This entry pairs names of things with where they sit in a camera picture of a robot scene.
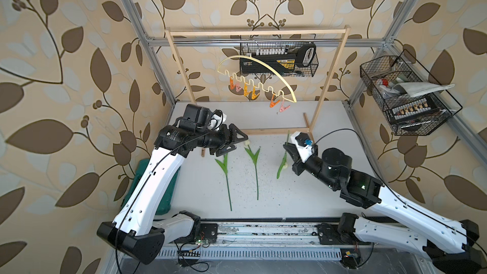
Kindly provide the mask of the pink clothes peg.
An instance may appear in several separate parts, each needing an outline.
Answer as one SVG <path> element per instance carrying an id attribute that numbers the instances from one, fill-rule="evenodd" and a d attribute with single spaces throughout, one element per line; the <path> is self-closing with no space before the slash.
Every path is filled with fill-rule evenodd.
<path id="1" fill-rule="evenodd" d="M 283 112 L 285 112 L 289 108 L 290 108 L 290 105 L 287 104 L 287 103 L 285 103 L 284 101 L 282 101 L 280 103 L 279 113 L 283 113 Z"/>

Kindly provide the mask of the yellow clip hanger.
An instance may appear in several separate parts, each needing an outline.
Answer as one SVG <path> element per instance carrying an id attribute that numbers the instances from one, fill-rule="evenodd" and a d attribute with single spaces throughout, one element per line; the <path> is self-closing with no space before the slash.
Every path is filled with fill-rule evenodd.
<path id="1" fill-rule="evenodd" d="M 230 60 L 240 60 L 250 65 L 250 71 L 257 71 L 255 75 L 244 74 L 244 69 L 236 72 L 230 72 L 223 65 Z M 296 104 L 298 99 L 295 95 L 294 88 L 286 81 L 275 68 L 257 58 L 246 55 L 233 55 L 222 60 L 216 69 L 217 73 L 229 78 L 229 90 L 233 92 L 242 92 L 242 95 L 248 101 L 255 101 L 261 95 L 277 96 L 281 102 L 287 104 Z"/>

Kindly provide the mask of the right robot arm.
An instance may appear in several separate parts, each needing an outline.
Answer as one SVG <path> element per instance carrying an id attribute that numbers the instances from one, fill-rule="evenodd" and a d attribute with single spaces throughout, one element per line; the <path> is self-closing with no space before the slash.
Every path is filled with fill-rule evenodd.
<path id="1" fill-rule="evenodd" d="M 486 253 L 473 247 L 479 238 L 473 221 L 447 219 L 400 196 L 379 179 L 352 169 L 351 157 L 337 148 L 328 148 L 321 156 L 316 145 L 285 143 L 284 149 L 296 175 L 307 171 L 347 203 L 398 223 L 387 225 L 343 213 L 337 229 L 342 237 L 415 254 L 443 273 L 478 273 L 486 268 Z"/>

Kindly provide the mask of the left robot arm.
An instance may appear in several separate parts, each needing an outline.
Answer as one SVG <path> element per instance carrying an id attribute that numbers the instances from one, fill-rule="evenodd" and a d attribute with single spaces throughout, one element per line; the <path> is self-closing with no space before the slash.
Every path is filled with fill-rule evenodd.
<path id="1" fill-rule="evenodd" d="M 226 125 L 225 120 L 221 110 L 187 105 L 183 116 L 160 130 L 134 192 L 113 221 L 100 224 L 97 235 L 115 252 L 144 265 L 156 259 L 166 244 L 180 238 L 194 240 L 200 233 L 199 216 L 181 211 L 170 219 L 154 218 L 171 180 L 191 151 L 206 148 L 212 155 L 224 156 L 248 139 L 236 125 Z"/>

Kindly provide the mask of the orange clothes peg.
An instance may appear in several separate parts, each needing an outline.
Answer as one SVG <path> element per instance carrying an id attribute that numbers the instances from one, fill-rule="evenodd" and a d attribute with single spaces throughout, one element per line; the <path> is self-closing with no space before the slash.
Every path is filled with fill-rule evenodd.
<path id="1" fill-rule="evenodd" d="M 274 108 L 274 106 L 276 106 L 280 102 L 281 100 L 277 96 L 273 95 L 270 99 L 270 108 Z"/>

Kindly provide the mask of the blue tulip flower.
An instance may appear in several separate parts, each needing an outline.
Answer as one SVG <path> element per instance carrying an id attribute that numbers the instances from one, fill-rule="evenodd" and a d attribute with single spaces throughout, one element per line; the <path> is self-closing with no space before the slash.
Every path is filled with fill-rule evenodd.
<path id="1" fill-rule="evenodd" d="M 228 154 L 225 154 L 223 156 L 222 160 L 216 159 L 216 162 L 218 166 L 222 169 L 224 176 L 225 176 L 225 181 L 226 181 L 226 186 L 227 186 L 227 195 L 228 195 L 228 202 L 229 202 L 229 207 L 230 210 L 233 211 L 233 206 L 232 206 L 232 196 L 230 192 L 230 184 L 228 180 Z"/>

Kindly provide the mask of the green plastic tool case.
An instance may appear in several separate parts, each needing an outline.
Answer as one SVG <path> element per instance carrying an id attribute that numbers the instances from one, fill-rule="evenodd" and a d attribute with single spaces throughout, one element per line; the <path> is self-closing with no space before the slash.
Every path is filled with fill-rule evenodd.
<path id="1" fill-rule="evenodd" d="M 140 182 L 149 162 L 150 162 L 149 158 L 142 159 L 141 161 L 139 161 L 137 169 L 135 171 L 136 174 L 134 176 L 134 180 L 133 180 L 131 186 L 129 187 L 126 196 L 124 197 L 123 204 L 127 203 L 129 198 L 132 196 L 132 194 L 133 194 L 136 186 Z M 177 180 L 179 172 L 180 172 L 180 170 L 178 169 L 175 172 L 174 176 L 172 177 L 172 179 L 171 179 L 171 181 L 170 181 L 170 183 L 166 189 L 166 192 L 164 193 L 164 195 L 163 195 L 163 197 L 159 203 L 159 206 L 158 206 L 156 214 L 155 214 L 156 216 L 162 216 L 164 214 L 167 214 L 171 210 L 172 196 L 173 196 L 174 191 L 175 191 L 176 180 Z"/>

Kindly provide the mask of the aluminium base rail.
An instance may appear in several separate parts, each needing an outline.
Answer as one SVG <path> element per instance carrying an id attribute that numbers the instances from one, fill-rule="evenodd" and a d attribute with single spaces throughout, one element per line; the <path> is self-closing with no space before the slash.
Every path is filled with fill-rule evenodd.
<path id="1" fill-rule="evenodd" d="M 108 225 L 118 251 L 148 265 L 157 258 L 202 260 L 340 261 L 350 268 L 376 249 L 393 249 L 427 260 L 424 237 L 411 229 L 358 218 L 358 234 L 344 223 L 224 222 L 185 214 L 155 221 L 146 235 Z"/>

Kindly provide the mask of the wooden drying rack frame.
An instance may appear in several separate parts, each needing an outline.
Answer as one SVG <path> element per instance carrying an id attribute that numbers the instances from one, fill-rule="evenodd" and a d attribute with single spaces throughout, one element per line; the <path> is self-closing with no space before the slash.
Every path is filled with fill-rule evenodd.
<path id="1" fill-rule="evenodd" d="M 282 34 L 318 34 L 318 35 L 327 35 L 327 34 L 340 34 L 341 38 L 338 39 L 338 46 L 336 49 L 336 53 L 334 55 L 334 59 L 332 60 L 332 65 L 330 67 L 330 72 L 333 71 L 333 69 L 337 65 L 337 61 L 339 58 L 341 58 L 343 49 L 349 39 L 351 32 L 351 27 L 349 25 L 345 25 L 342 29 L 300 29 L 300 30 L 282 30 Z M 188 76 L 186 75 L 184 63 L 181 60 L 181 55 L 179 52 L 179 49 L 176 45 L 175 41 L 175 36 L 185 36 L 186 38 L 189 37 L 210 37 L 210 36 L 230 36 L 232 34 L 234 35 L 240 35 L 240 36 L 250 36 L 252 34 L 251 31 L 249 30 L 241 30 L 241 31 L 174 31 L 170 29 L 165 30 L 166 33 L 166 38 L 169 43 L 169 47 L 171 48 L 172 54 L 175 56 L 176 64 L 178 66 L 178 70 L 180 70 L 181 77 L 184 80 L 186 90 L 190 96 L 190 103 L 196 105 L 197 101 L 194 96 L 194 93 L 192 91 L 191 85 L 189 83 Z M 243 58 L 243 59 L 248 59 L 252 60 L 253 62 L 259 63 L 261 66 L 264 68 L 268 69 L 271 73 L 273 73 L 279 80 L 287 87 L 287 89 L 290 91 L 291 97 L 288 98 L 285 96 L 284 91 L 280 90 L 279 92 L 274 91 L 274 87 L 269 86 L 265 87 L 263 83 L 258 83 L 255 84 L 253 79 L 246 79 L 244 76 L 237 76 L 236 73 L 230 73 L 230 71 L 225 70 L 222 74 L 224 76 L 229 77 L 232 80 L 235 80 L 237 82 L 242 82 L 243 87 L 247 89 L 248 87 L 252 87 L 253 90 L 260 90 L 260 92 L 272 92 L 274 96 L 281 96 L 283 100 L 291 102 L 291 103 L 297 103 L 297 98 L 295 96 L 294 90 L 291 88 L 290 84 L 285 80 L 285 78 L 279 74 L 273 67 L 268 65 L 265 62 L 262 62 L 254 57 L 248 57 L 245 55 L 234 55 L 227 57 L 227 60 L 231 60 L 233 58 Z M 288 132 L 294 133 L 294 132 L 303 132 L 303 133 L 308 133 L 309 135 L 313 134 L 313 130 L 317 124 L 317 120 L 319 118 L 321 109 L 322 109 L 322 104 L 325 98 L 325 94 L 328 91 L 328 87 L 330 85 L 332 74 L 329 73 L 328 76 L 326 77 L 326 80 L 323 84 L 323 90 L 321 92 L 320 98 L 318 99 L 318 103 L 316 106 L 316 109 L 313 114 L 313 118 L 311 120 L 308 120 L 307 114 L 303 114 L 304 116 L 304 121 L 306 123 L 306 126 L 304 128 L 268 128 L 268 129 L 245 129 L 244 133 L 248 134 L 249 136 L 254 136 L 254 135 L 277 135 L 277 134 L 287 134 Z"/>

